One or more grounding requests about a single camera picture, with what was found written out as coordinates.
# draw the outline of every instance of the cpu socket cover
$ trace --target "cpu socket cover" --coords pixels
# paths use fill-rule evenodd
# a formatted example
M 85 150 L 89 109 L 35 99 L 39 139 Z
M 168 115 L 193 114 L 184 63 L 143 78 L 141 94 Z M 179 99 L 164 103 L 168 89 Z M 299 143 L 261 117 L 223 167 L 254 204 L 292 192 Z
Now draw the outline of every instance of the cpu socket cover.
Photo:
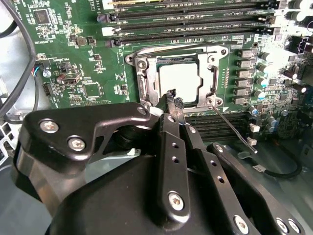
M 203 112 L 221 106 L 216 96 L 220 59 L 228 55 L 222 46 L 179 45 L 147 47 L 126 56 L 136 67 L 140 103 L 156 106 L 168 90 L 176 89 L 184 112 Z

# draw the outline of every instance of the dimm slot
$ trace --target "dimm slot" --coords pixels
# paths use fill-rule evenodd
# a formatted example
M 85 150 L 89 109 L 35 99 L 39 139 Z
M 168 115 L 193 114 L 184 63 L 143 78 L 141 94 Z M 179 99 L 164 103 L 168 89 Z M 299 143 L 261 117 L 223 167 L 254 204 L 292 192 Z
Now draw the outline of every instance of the dimm slot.
M 249 28 L 232 28 L 232 29 L 218 29 L 212 30 L 209 32 L 184 32 L 184 33 L 172 33 L 172 34 L 157 34 L 149 36 L 130 36 L 126 38 L 115 39 L 114 44 L 116 46 L 130 44 L 130 43 L 139 43 L 139 42 L 155 42 L 155 41 L 167 41 L 167 40 L 179 40 L 179 39 L 194 39 L 199 37 L 209 37 L 214 35 L 240 35 L 247 32 L 255 32 L 256 29 Z
M 116 14 L 116 18 L 119 20 L 126 20 L 130 18 L 142 18 L 143 16 L 147 17 L 162 17 L 168 14 L 187 14 L 187 13 L 196 13 L 200 14 L 203 11 L 216 11 L 215 9 L 221 10 L 228 10 L 228 9 L 242 9 L 242 8 L 256 8 L 260 7 L 259 3 L 255 2 L 248 2 L 242 4 L 229 4 L 229 5 L 215 5 L 215 6 L 194 6 L 194 7 L 178 7 L 174 9 L 160 9 L 160 10 L 150 10 L 150 11 L 135 11 L 135 12 L 121 12 Z

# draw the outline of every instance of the black memory slot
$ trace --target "black memory slot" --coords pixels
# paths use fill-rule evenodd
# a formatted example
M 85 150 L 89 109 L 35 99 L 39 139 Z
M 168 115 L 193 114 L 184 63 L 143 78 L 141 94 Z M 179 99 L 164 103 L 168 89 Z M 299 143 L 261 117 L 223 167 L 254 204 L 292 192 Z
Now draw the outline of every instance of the black memory slot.
M 171 26 L 192 26 L 197 24 L 209 24 L 209 23 L 219 23 L 219 22 L 236 22 L 236 21 L 256 21 L 256 16 L 229 16 L 229 17 L 216 17 L 210 19 L 192 19 L 185 21 L 165 21 L 165 22 L 153 22 L 153 23 L 132 23 L 121 25 L 122 30 L 132 30 L 141 28 L 146 30 L 147 28 L 157 28 L 157 27 L 171 27 Z
M 237 25 L 237 27 L 240 27 L 240 28 L 243 28 L 243 27 L 251 27 L 250 25 L 246 25 L 246 26 L 243 26 L 243 24 L 253 24 L 253 23 L 256 23 L 255 21 L 231 21 L 231 22 L 216 22 L 216 23 L 200 23 L 200 24 L 188 24 L 188 25 L 178 25 L 178 26 L 169 26 L 169 27 L 154 27 L 152 28 L 151 30 L 160 30 L 160 29 L 164 29 L 164 31 L 166 30 L 175 30 L 177 28 L 184 28 L 184 27 L 188 27 L 188 28 L 195 28 L 195 27 L 211 27 L 212 29 L 210 30 L 214 30 L 214 28 L 221 28 L 221 26 L 226 26 L 228 28 L 232 28 L 232 27 L 235 27 L 234 25 Z M 131 30 L 127 30 L 127 33 L 139 33 L 140 31 L 144 31 L 144 30 L 147 30 L 146 28 L 136 28 L 136 29 L 131 29 Z
M 210 13 L 227 13 L 233 11 L 253 11 L 258 10 L 259 4 L 243 3 L 243 4 L 232 4 L 232 5 L 220 5 L 214 7 L 202 7 L 201 9 L 163 9 L 163 10 L 152 10 L 152 11 L 137 11 L 137 12 L 123 12 L 116 14 L 116 18 L 120 21 L 128 19 L 142 19 L 142 18 L 155 18 L 155 17 L 178 17 L 186 14 L 210 14 Z
M 116 17 L 119 20 L 126 20 L 126 19 L 136 19 L 142 17 L 165 17 L 168 15 L 171 16 L 179 16 L 182 14 L 187 13 L 194 13 L 194 14 L 201 14 L 204 11 L 210 12 L 220 12 L 222 10 L 229 10 L 229 9 L 243 9 L 243 8 L 258 8 L 260 3 L 258 2 L 248 2 L 248 3 L 241 3 L 241 4 L 229 4 L 229 5 L 214 5 L 214 6 L 194 6 L 194 7 L 177 7 L 177 8 L 170 8 L 170 9 L 160 9 L 160 10 L 150 10 L 150 11 L 130 11 L 130 12 L 121 12 L 116 14 Z
M 155 42 L 155 41 L 166 41 L 166 40 L 179 40 L 179 39 L 193 39 L 198 37 L 214 36 L 214 35 L 240 35 L 248 32 L 255 32 L 256 29 L 253 27 L 247 28 L 226 28 L 226 29 L 214 29 L 211 31 L 200 31 L 200 32 L 174 32 L 170 34 L 155 34 L 155 35 L 143 35 L 143 36 L 128 36 L 125 38 L 119 37 L 114 40 L 114 44 L 120 46 L 128 43 L 142 43 L 142 42 Z

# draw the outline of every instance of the screw hole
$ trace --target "screw hole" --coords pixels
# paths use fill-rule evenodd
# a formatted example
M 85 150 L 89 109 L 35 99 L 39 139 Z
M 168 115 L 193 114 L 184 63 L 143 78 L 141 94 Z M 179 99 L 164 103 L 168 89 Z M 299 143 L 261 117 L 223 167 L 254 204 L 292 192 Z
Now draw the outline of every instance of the screw hole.
M 172 161 L 175 162 L 175 163 L 179 163 L 179 160 L 175 156 L 172 157 Z
M 210 162 L 213 166 L 217 166 L 217 164 L 214 161 L 210 161 Z
M 225 181 L 223 180 L 223 178 L 221 176 L 217 177 L 219 179 L 219 181 L 223 184 L 225 183 Z
M 172 146 L 173 146 L 174 148 L 179 148 L 176 143 L 172 143 Z

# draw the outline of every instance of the silver screw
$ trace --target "silver screw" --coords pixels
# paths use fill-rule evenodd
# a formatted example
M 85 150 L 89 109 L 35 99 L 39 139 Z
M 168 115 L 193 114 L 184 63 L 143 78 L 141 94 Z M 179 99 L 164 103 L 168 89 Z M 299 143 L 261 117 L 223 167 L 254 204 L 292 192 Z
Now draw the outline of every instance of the silver screw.
M 85 143 L 79 138 L 71 138 L 68 141 L 68 146 L 75 151 L 82 151 L 86 147 Z
M 146 115 L 146 111 L 142 107 L 137 108 L 138 112 L 140 112 L 143 115 Z
M 170 204 L 173 207 L 173 209 L 181 211 L 184 208 L 184 201 L 177 193 L 171 192 L 168 195 L 168 200 L 170 201 Z
M 299 234 L 300 233 L 299 227 L 291 219 L 289 219 L 288 222 L 290 226 L 293 228 L 293 230 L 295 230 L 296 233 Z
M 218 150 L 220 153 L 223 153 L 222 147 L 220 147 L 219 145 L 217 145 L 216 148 L 217 148 L 217 150 Z
M 47 133 L 55 133 L 59 130 L 58 124 L 52 121 L 42 121 L 39 126 L 41 130 Z
M 147 64 L 143 60 L 140 60 L 138 62 L 138 67 L 143 70 L 143 69 L 145 69 L 147 67 Z
M 191 131 L 192 133 L 195 133 L 195 132 L 196 132 L 196 129 L 193 128 L 192 126 L 189 126 L 188 128 L 189 128 L 189 131 Z
M 175 120 L 172 116 L 168 116 L 167 119 L 169 119 L 171 122 L 175 122 Z
M 246 224 L 246 222 L 239 215 L 235 215 L 234 216 L 234 222 L 235 222 L 237 228 L 243 234 L 248 234 L 249 233 L 248 225 Z
M 287 228 L 287 226 L 285 225 L 285 223 L 284 223 L 280 218 L 277 218 L 277 219 L 276 219 L 276 223 L 277 223 L 278 226 L 283 230 L 284 233 L 288 233 L 288 228 Z
M 44 70 L 44 71 L 43 71 L 43 76 L 44 76 L 45 78 L 50 78 L 50 77 L 51 77 L 51 72 L 50 72 L 49 70 Z

